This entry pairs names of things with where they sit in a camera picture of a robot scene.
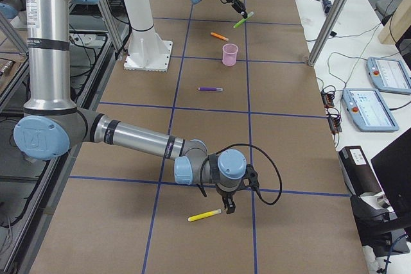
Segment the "black computer monitor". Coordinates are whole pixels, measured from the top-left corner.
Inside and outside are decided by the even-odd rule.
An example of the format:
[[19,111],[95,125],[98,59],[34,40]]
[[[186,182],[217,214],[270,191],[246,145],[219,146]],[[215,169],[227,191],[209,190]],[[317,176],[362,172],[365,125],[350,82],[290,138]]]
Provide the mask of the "black computer monitor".
[[410,213],[410,129],[371,159],[374,172],[392,208]]

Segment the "pink plastic pen holder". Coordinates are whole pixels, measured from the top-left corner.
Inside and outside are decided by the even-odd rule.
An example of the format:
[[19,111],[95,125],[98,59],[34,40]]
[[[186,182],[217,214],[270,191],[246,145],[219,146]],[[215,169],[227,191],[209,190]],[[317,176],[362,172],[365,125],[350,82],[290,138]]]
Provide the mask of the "pink plastic pen holder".
[[238,46],[232,43],[225,44],[222,52],[222,63],[226,66],[234,66],[236,64]]

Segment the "small circuit board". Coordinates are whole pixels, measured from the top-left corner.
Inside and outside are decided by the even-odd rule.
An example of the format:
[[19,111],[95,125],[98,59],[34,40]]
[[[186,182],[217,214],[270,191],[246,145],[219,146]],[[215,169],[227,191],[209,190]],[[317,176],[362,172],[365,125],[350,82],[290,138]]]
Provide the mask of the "small circuit board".
[[335,106],[333,102],[335,95],[333,93],[321,92],[320,94],[321,94],[322,102],[325,108],[330,108],[330,107]]

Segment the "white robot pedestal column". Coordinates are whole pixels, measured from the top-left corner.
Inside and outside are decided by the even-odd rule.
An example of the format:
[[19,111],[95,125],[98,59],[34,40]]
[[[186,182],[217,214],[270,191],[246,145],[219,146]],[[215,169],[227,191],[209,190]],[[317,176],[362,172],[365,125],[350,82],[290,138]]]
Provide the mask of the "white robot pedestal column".
[[128,44],[127,70],[168,70],[172,41],[157,34],[149,0],[124,0],[132,33]]

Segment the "far blue teach pendant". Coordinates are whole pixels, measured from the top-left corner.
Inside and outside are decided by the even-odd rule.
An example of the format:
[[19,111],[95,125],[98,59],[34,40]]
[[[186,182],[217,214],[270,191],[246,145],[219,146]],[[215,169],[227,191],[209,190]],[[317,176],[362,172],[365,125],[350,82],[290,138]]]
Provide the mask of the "far blue teach pendant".
[[378,90],[410,95],[410,77],[401,60],[370,57],[367,70]]

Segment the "orange highlighter pen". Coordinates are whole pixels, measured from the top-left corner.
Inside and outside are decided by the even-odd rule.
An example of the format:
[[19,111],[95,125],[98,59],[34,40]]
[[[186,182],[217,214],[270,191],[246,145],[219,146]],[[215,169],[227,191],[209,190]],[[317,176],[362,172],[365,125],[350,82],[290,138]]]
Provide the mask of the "orange highlighter pen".
[[220,34],[215,33],[215,32],[210,32],[210,35],[211,35],[212,37],[218,38],[218,39],[220,39],[220,40],[224,40],[224,41],[226,41],[226,42],[229,41],[229,39],[228,39],[227,37],[224,37],[223,35],[220,35]]

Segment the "black box with label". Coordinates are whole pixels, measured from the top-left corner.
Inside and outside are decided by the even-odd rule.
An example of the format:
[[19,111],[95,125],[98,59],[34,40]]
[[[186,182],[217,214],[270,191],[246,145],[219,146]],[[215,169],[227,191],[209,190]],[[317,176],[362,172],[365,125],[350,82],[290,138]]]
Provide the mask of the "black box with label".
[[344,181],[355,196],[375,196],[382,192],[361,146],[346,146],[338,152]]

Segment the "wooden board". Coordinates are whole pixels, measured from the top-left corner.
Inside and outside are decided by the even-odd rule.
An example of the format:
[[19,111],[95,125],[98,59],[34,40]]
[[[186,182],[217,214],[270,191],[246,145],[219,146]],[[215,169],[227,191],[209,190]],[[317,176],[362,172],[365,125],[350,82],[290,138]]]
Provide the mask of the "wooden board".
[[396,44],[410,27],[410,0],[402,0],[378,35],[382,44]]

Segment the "green highlighter pen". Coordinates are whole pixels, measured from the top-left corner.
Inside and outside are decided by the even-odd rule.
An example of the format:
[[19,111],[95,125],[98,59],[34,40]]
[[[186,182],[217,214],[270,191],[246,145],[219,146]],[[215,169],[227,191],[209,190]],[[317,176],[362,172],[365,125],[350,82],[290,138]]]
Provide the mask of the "green highlighter pen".
[[246,18],[242,18],[240,21],[238,21],[234,26],[233,26],[233,28],[234,29],[237,29],[237,28],[239,28],[242,24],[244,24],[245,22],[247,22],[251,17],[253,17],[254,16],[254,12],[250,12],[248,15],[247,15],[247,17]]

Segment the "aluminium frame post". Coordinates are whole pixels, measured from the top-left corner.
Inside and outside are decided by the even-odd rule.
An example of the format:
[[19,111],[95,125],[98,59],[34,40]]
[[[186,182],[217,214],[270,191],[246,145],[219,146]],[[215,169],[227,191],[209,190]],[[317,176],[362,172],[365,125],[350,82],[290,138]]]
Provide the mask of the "aluminium frame post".
[[307,60],[307,64],[310,67],[313,67],[319,58],[328,38],[331,34],[331,31],[334,28],[334,25],[337,22],[337,19],[344,8],[344,5],[347,0],[334,0],[333,6],[330,9],[326,20],[323,23],[323,26],[317,36],[317,39],[314,43],[314,46],[311,49],[310,55]]

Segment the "yellow highlighter pen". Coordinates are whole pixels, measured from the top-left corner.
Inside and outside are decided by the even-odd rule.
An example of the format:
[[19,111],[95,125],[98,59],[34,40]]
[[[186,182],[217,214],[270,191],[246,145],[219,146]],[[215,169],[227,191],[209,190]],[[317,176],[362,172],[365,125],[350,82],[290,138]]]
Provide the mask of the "yellow highlighter pen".
[[188,222],[194,222],[194,221],[198,221],[198,220],[201,220],[201,219],[210,218],[210,217],[213,217],[215,215],[219,215],[221,213],[222,213],[221,209],[210,210],[208,212],[204,212],[204,213],[201,213],[201,214],[196,214],[194,216],[190,216],[188,218]]

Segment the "near blue teach pendant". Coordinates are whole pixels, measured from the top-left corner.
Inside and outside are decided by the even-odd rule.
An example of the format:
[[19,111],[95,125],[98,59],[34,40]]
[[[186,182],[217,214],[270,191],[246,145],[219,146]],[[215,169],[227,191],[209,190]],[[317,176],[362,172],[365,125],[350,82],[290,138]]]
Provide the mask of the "near blue teach pendant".
[[344,89],[342,101],[361,132],[396,132],[399,126],[377,89]]

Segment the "blue teach pendant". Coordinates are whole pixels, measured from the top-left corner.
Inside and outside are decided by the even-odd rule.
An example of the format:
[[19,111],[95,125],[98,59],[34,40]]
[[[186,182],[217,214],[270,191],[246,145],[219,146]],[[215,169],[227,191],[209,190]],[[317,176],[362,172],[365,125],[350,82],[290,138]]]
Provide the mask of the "blue teach pendant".
[[344,89],[342,101],[361,132],[396,132],[399,126],[377,89]]
[[401,60],[370,57],[367,70],[378,90],[410,95],[410,77]]

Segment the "purple highlighter pen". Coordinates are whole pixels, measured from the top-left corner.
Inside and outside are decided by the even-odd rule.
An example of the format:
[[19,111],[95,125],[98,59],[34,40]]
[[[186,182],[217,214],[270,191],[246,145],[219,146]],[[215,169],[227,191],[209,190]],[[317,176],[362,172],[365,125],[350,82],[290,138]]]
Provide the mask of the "purple highlighter pen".
[[223,88],[221,87],[199,87],[198,91],[208,91],[208,92],[222,92]]

